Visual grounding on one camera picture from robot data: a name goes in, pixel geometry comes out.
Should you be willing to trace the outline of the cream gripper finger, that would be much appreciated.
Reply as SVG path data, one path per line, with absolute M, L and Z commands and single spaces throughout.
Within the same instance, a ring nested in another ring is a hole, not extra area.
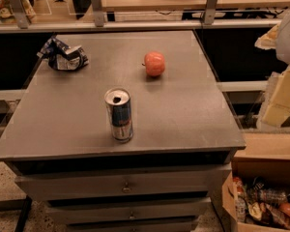
M 278 76 L 261 122 L 279 128 L 290 116 L 290 65 Z

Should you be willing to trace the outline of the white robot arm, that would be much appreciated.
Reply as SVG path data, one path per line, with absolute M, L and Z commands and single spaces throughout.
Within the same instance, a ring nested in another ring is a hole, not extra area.
M 290 117 L 290 11 L 282 21 L 254 44 L 260 49 L 274 49 L 276 58 L 287 64 L 281 74 L 272 73 L 257 119 L 257 128 L 272 131 Z

